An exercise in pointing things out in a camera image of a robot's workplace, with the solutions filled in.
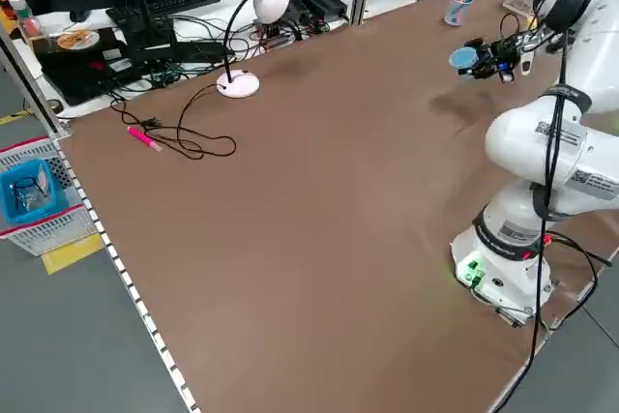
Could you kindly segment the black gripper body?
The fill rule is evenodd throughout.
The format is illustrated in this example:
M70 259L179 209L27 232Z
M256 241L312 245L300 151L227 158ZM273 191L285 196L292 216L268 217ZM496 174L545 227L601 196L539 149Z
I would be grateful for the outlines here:
M518 65L518 45L514 39L503 39L490 45L487 76L499 75L501 80L514 80Z

